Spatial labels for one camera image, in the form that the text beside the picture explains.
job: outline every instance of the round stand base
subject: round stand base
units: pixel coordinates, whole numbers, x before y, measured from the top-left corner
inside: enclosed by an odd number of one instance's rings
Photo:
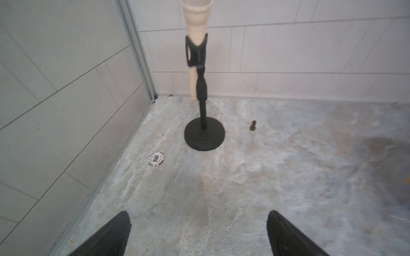
[[[218,120],[207,117],[207,129],[201,129],[201,118],[195,118],[185,127],[185,141],[195,150],[208,151],[219,147],[224,138],[225,130]]]

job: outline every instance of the small bronze object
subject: small bronze object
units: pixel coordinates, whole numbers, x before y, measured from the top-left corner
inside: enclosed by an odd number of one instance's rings
[[[252,121],[252,125],[251,125],[251,127],[250,127],[249,129],[250,129],[251,131],[255,131],[255,129],[256,129],[255,125],[256,125],[256,120],[253,120],[253,121]]]

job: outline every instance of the black holder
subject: black holder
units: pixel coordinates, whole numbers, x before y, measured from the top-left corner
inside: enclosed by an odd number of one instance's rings
[[[274,256],[329,256],[277,211],[271,211],[266,223]]]
[[[123,256],[130,232],[130,217],[122,211],[69,256]]]
[[[200,117],[195,118],[185,127],[184,137],[186,143],[195,150],[208,151],[219,147],[224,138],[225,130],[218,120],[206,116],[206,100],[208,98],[207,85],[204,78],[205,55],[208,34],[196,46],[188,36],[185,37],[185,52],[189,67],[196,66],[198,79],[196,81],[196,97],[199,100]]]

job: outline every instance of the red and white poker chip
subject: red and white poker chip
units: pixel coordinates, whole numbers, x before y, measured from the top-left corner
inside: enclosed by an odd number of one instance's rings
[[[159,166],[164,162],[165,156],[162,152],[155,152],[148,157],[148,163],[152,166]]]

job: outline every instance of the beige cylindrical object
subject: beige cylindrical object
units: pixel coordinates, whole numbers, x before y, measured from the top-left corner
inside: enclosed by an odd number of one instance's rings
[[[184,16],[187,22],[187,35],[195,45],[200,45],[205,38],[212,2],[213,0],[182,0]],[[196,72],[196,67],[190,67],[189,88],[191,90],[191,98],[193,100],[197,100],[197,79],[198,74]]]

